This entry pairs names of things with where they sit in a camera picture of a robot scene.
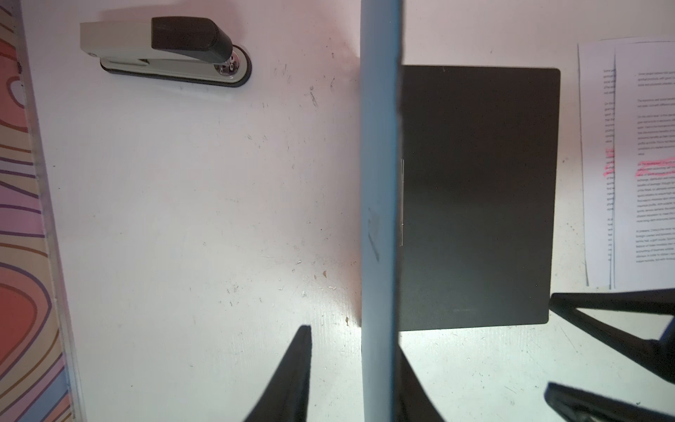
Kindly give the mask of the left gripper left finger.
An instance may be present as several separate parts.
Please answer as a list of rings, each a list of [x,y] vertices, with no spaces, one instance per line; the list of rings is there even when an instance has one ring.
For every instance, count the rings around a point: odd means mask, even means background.
[[[301,325],[246,422],[304,422],[309,406],[312,336]]]

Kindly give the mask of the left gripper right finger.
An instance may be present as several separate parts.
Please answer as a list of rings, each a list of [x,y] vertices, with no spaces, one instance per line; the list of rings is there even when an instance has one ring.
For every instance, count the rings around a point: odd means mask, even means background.
[[[398,365],[397,421],[444,422],[400,347]]]

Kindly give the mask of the blue folder black inside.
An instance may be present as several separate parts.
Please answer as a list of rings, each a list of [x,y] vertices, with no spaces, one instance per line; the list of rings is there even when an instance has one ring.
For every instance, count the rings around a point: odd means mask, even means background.
[[[548,322],[561,73],[406,65],[360,7],[364,414],[397,421],[399,334]]]

